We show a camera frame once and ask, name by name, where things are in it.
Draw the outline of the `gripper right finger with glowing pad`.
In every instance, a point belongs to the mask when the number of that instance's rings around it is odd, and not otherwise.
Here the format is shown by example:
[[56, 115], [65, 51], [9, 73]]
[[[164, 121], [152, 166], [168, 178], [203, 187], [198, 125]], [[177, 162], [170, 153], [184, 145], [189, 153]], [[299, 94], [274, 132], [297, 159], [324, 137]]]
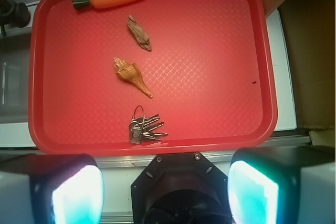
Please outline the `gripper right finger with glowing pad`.
[[236, 223], [335, 223], [335, 148], [240, 148], [228, 199]]

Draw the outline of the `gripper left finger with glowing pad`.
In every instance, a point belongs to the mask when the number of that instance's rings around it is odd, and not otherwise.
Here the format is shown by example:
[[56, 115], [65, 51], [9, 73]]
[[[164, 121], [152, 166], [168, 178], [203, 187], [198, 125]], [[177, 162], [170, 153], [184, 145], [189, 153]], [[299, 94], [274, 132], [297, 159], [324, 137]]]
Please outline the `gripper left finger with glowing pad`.
[[88, 154], [1, 155], [1, 223], [99, 223], [103, 197]]

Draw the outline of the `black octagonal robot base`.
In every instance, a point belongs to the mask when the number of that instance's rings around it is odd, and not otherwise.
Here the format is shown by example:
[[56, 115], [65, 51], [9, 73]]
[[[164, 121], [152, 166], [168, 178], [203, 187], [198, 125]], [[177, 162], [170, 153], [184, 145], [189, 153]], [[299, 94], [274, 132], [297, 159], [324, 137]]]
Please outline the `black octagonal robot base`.
[[201, 153], [157, 155], [132, 183], [134, 223], [232, 223], [228, 177]]

